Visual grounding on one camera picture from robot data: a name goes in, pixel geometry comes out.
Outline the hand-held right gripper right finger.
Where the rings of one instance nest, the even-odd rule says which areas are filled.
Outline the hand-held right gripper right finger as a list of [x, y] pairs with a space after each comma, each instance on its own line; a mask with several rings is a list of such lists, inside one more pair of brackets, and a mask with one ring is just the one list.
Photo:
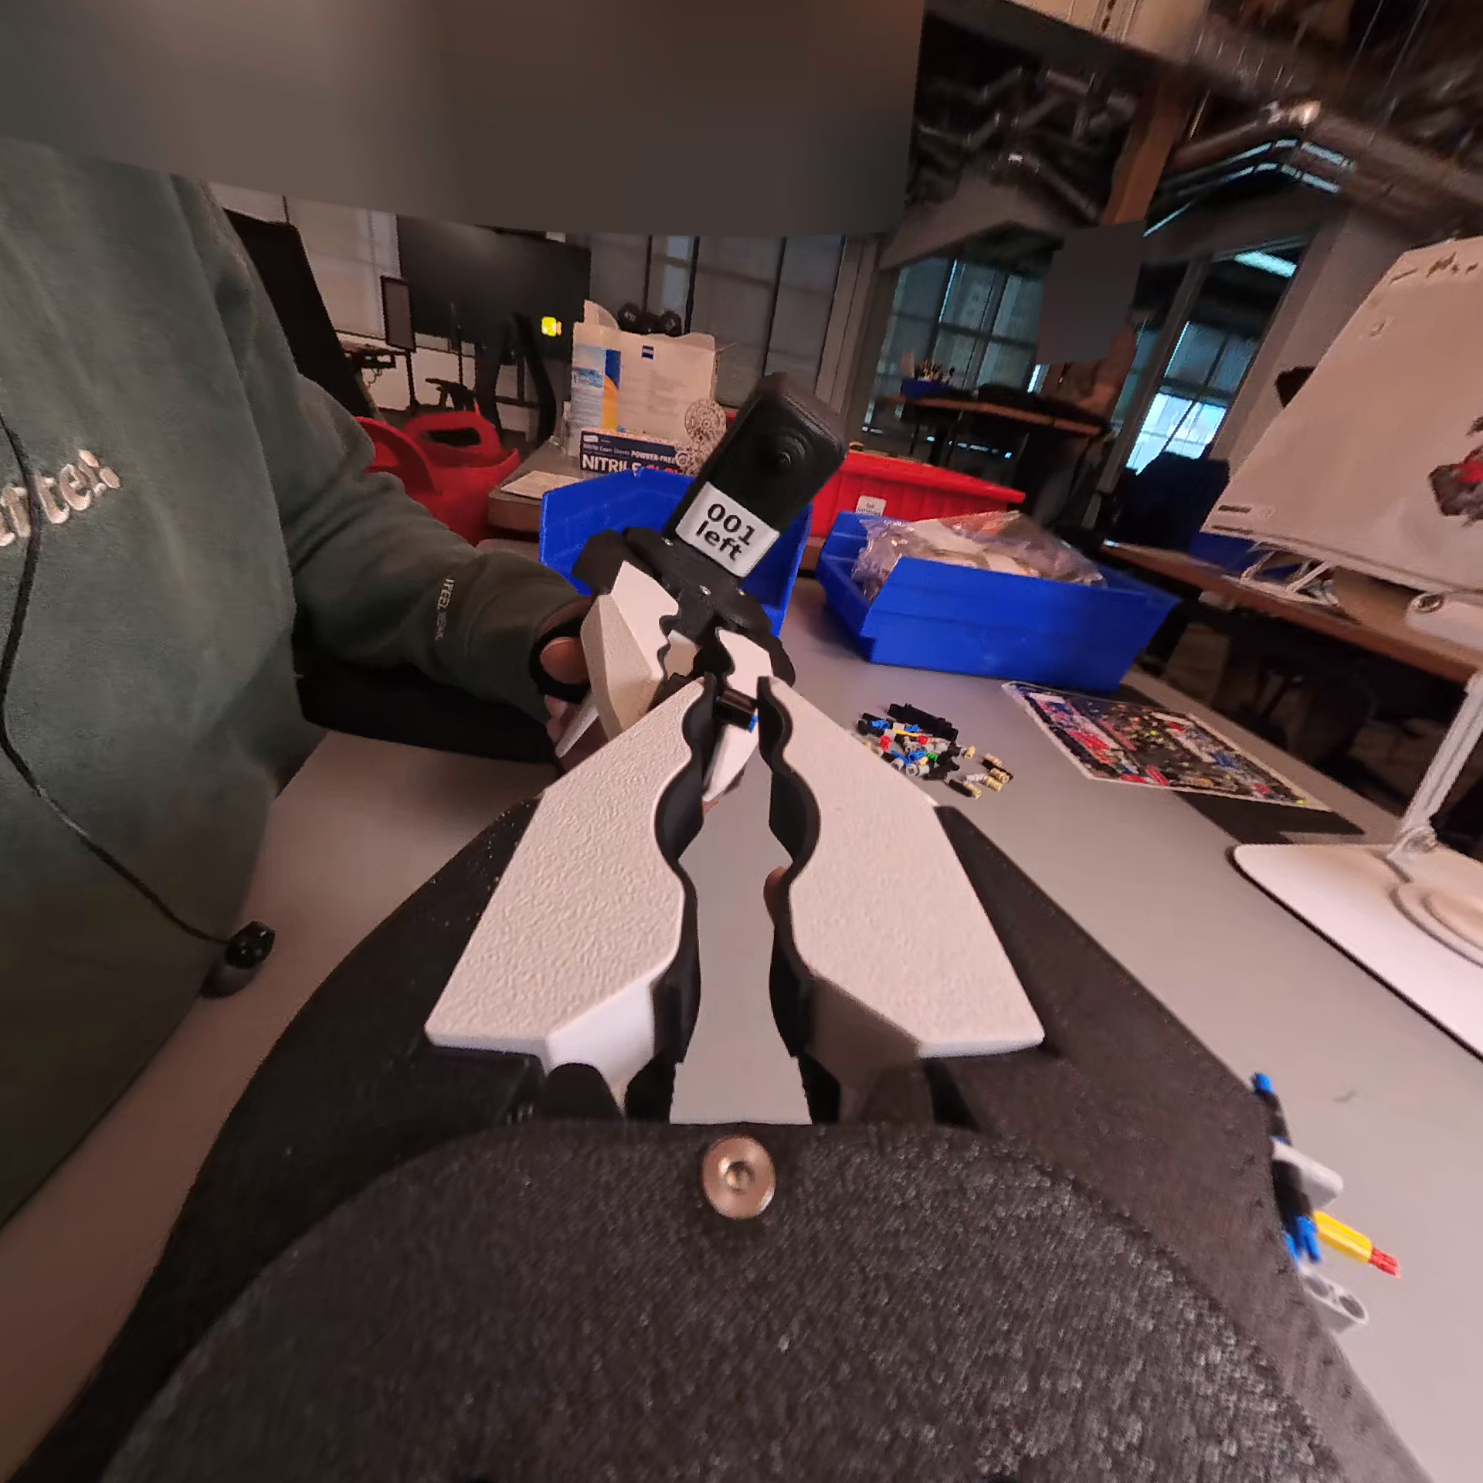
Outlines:
[[757, 716], [770, 829], [789, 859], [772, 906], [772, 1016], [810, 1120], [846, 1120], [890, 1072], [1042, 1049], [955, 846], [983, 843], [978, 830], [784, 682], [761, 682]]

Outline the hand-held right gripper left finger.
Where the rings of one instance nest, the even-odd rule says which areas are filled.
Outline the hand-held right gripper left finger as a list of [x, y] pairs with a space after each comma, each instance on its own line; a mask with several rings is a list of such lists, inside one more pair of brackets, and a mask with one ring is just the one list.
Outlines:
[[690, 680], [547, 788], [424, 1032], [456, 1051], [592, 1067], [667, 1122], [699, 1012], [694, 885], [713, 680]]

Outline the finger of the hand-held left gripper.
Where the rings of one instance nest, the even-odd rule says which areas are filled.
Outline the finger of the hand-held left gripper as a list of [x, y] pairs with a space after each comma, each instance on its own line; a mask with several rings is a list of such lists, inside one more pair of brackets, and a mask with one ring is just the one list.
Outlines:
[[613, 742], [650, 712], [666, 680], [678, 617], [678, 601], [655, 578], [632, 564], [618, 567], [581, 626], [588, 694], [562, 733], [556, 758], [565, 760], [597, 723]]
[[[699, 647], [692, 677], [701, 684], [701, 800], [715, 804], [736, 784], [756, 753], [759, 694], [763, 682], [773, 677], [773, 657], [754, 638], [717, 629]], [[756, 698], [757, 716], [750, 733], [717, 723], [715, 700], [727, 687]]]

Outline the lego chassis assembly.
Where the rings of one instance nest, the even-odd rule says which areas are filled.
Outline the lego chassis assembly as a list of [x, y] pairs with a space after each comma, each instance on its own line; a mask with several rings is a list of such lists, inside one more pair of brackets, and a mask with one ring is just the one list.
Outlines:
[[1344, 1180], [1322, 1162], [1301, 1153], [1285, 1109], [1264, 1072], [1250, 1077], [1271, 1145], [1269, 1173], [1278, 1224], [1289, 1259], [1328, 1332], [1335, 1337], [1368, 1325], [1361, 1300], [1324, 1268], [1330, 1256], [1398, 1279], [1400, 1265], [1370, 1236], [1333, 1213]]

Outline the pile of loose lego pieces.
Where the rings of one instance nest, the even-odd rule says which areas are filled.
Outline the pile of loose lego pieces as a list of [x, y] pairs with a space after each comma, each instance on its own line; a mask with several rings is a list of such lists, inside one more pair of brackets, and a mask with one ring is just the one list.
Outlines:
[[1008, 765], [976, 744], [964, 742], [945, 717], [895, 703], [883, 714], [863, 712], [855, 723], [858, 742], [904, 777], [939, 786], [966, 800], [1005, 790]]

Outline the open lego instruction booklet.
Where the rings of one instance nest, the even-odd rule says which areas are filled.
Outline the open lego instruction booklet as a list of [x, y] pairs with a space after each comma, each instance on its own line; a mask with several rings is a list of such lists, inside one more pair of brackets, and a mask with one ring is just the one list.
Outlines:
[[1418, 592], [1481, 588], [1481, 239], [1404, 253], [1202, 530]]

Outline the person's left hand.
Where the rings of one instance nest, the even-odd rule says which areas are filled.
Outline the person's left hand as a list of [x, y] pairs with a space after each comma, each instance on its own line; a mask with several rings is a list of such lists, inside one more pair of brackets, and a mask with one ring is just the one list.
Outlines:
[[563, 760], [583, 740], [597, 714], [579, 624], [563, 624], [542, 640], [532, 670], [547, 712], [547, 733]]

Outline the white cardboard box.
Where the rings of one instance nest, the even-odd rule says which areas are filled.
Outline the white cardboard box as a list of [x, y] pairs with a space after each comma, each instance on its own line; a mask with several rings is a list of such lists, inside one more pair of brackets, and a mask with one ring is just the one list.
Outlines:
[[690, 444], [687, 414], [712, 403], [715, 385], [712, 336], [641, 336], [586, 301], [572, 329], [567, 453], [579, 453], [584, 433]]

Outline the blue glove box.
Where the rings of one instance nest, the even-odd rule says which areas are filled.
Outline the blue glove box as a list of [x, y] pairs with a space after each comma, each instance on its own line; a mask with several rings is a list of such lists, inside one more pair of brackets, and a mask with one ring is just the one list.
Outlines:
[[577, 442], [577, 463], [584, 477], [609, 477], [639, 470], [683, 474], [683, 449], [629, 433], [584, 430]]

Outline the blue plastic bin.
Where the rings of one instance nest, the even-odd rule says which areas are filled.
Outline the blue plastic bin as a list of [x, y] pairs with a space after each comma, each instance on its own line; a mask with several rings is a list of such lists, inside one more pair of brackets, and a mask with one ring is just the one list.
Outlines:
[[[689, 486], [690, 479], [682, 474], [634, 470], [556, 488], [542, 502], [539, 558], [579, 592], [590, 592], [576, 576], [576, 564], [588, 541], [629, 527], [660, 530]], [[812, 505], [807, 505], [742, 583], [765, 610], [777, 636], [784, 631], [810, 521]]]
[[1176, 608], [1118, 569], [1075, 585], [902, 558], [867, 599], [853, 569], [865, 520], [840, 513], [816, 578], [862, 659], [943, 675], [1112, 694]]

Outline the red plastic bin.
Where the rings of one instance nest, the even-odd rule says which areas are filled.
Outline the red plastic bin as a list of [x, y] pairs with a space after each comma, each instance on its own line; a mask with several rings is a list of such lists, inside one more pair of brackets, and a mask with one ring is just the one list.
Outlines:
[[929, 521], [962, 514], [1015, 511], [1026, 497], [983, 479], [934, 465], [851, 451], [812, 500], [809, 535], [828, 537], [839, 514], [874, 514]]

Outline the bundle of clear parts bags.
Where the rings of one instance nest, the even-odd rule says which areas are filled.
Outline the bundle of clear parts bags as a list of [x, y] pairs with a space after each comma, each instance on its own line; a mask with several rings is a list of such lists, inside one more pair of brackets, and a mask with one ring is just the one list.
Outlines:
[[865, 544], [853, 562], [851, 580], [869, 601], [904, 560], [1082, 588], [1107, 583], [1096, 564], [1021, 513], [968, 513], [922, 521], [867, 516], [862, 527]]

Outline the red plastic jug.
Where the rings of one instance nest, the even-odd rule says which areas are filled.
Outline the red plastic jug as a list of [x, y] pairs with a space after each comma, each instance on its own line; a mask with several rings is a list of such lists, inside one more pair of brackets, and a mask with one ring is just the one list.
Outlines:
[[434, 509], [441, 500], [441, 490], [419, 440], [380, 419], [358, 417], [357, 424], [374, 451], [367, 468], [396, 477], [413, 502]]
[[489, 539], [489, 498], [523, 454], [480, 412], [420, 414], [401, 433], [413, 447], [413, 470], [401, 475], [408, 497], [470, 546]]

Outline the colourful printed sticker sheet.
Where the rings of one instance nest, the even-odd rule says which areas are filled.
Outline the colourful printed sticker sheet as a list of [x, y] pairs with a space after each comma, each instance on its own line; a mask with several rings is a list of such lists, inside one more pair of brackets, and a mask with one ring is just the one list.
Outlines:
[[1003, 682], [1001, 689], [1093, 783], [1328, 811], [1291, 779], [1188, 714], [1024, 682]]

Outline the black monitor screen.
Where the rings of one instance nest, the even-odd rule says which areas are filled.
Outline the black monitor screen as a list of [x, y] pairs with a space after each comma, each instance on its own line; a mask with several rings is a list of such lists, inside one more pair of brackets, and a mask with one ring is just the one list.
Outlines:
[[523, 317], [544, 354], [569, 359], [590, 290], [588, 249], [417, 216], [396, 225], [419, 336], [477, 345]]

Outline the dark blue chair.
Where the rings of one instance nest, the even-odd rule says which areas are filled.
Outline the dark blue chair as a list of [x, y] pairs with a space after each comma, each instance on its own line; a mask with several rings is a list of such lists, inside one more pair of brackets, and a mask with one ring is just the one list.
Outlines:
[[1188, 553], [1229, 483], [1224, 458], [1160, 453], [1141, 472], [1121, 475], [1109, 539]]

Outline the person's green sweatshirt torso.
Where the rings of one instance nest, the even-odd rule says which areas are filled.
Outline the person's green sweatshirt torso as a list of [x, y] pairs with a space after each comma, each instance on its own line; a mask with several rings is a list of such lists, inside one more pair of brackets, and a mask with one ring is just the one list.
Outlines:
[[4, 142], [4, 1220], [242, 922], [295, 698], [293, 477], [360, 463], [214, 197]]

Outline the wooden table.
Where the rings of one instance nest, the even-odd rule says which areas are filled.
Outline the wooden table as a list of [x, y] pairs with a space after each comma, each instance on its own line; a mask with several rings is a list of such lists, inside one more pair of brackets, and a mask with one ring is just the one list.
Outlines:
[[1465, 684], [1474, 675], [1480, 675], [1481, 659], [1478, 652], [1455, 643], [1416, 636], [1395, 617], [1386, 617], [1384, 622], [1367, 622], [1333, 606], [1287, 597], [1269, 585], [1245, 583], [1224, 569], [1186, 553], [1139, 544], [1105, 543], [1102, 555], [1112, 562], [1137, 567], [1181, 587], [1195, 588], [1197, 594], [1213, 596], [1225, 608], [1239, 608], [1266, 618], [1287, 622], [1289, 626], [1298, 626], [1312, 634], [1405, 664], [1439, 680]]

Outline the black drawstring toggle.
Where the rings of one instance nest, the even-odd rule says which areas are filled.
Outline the black drawstring toggle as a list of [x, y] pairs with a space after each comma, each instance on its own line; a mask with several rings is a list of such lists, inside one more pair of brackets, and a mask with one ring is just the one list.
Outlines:
[[219, 1002], [249, 989], [268, 963], [274, 945], [274, 929], [260, 920], [245, 924], [212, 963], [200, 996]]

